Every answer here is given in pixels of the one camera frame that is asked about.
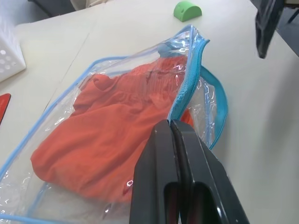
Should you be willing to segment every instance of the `red object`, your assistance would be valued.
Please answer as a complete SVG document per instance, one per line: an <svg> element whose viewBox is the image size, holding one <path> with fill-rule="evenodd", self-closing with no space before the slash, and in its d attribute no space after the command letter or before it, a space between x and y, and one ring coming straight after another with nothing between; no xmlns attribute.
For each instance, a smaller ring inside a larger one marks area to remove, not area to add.
<svg viewBox="0 0 299 224"><path fill-rule="evenodd" d="M11 95L9 93L6 93L6 94L0 96L0 124L3 120L6 108L10 101L10 98L11 98Z"/></svg>
<svg viewBox="0 0 299 224"><path fill-rule="evenodd" d="M131 200L134 167L153 126L166 119L186 57L160 58L120 77L96 74L75 112L32 154L35 174L86 198ZM182 117L192 125L188 111Z"/></svg>

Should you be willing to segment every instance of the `white table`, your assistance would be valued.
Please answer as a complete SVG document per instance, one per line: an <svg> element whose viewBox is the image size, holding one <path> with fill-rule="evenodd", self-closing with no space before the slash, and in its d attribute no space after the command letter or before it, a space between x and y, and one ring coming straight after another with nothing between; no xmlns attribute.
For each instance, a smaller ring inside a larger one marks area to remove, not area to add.
<svg viewBox="0 0 299 224"><path fill-rule="evenodd" d="M0 83L0 94L12 94L0 127L0 164L91 62L133 54L191 23L211 40L203 65L228 97L229 116L214 153L250 222L297 223L299 58L277 33L267 58L258 58L256 8L249 0L193 2L203 16L185 23L172 15L176 0L115 0L18 26L28 68Z"/></svg>

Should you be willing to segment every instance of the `green object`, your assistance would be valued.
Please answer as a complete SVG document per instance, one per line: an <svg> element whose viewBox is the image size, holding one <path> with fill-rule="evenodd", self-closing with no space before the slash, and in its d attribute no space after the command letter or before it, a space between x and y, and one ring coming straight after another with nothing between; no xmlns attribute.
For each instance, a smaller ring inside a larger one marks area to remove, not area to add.
<svg viewBox="0 0 299 224"><path fill-rule="evenodd" d="M182 22L201 16L201 9L188 1L179 2L174 8L173 15Z"/></svg>

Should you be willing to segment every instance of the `clear plastic bag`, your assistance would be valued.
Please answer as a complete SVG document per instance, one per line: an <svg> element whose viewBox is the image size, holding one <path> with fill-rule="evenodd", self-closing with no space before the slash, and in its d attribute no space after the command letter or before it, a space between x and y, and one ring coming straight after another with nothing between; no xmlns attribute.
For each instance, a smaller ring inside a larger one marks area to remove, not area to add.
<svg viewBox="0 0 299 224"><path fill-rule="evenodd" d="M187 26L133 56L94 62L1 168L0 223L128 223L134 166L157 122L181 119L210 147L221 133L223 88L192 70L206 43Z"/></svg>

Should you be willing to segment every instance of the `white plastic basket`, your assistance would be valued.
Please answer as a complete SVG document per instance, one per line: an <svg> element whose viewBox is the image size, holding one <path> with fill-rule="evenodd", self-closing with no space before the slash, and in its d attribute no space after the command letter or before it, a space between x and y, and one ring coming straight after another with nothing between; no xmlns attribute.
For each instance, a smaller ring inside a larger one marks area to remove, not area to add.
<svg viewBox="0 0 299 224"><path fill-rule="evenodd" d="M20 44L0 16L0 82L26 68Z"/></svg>

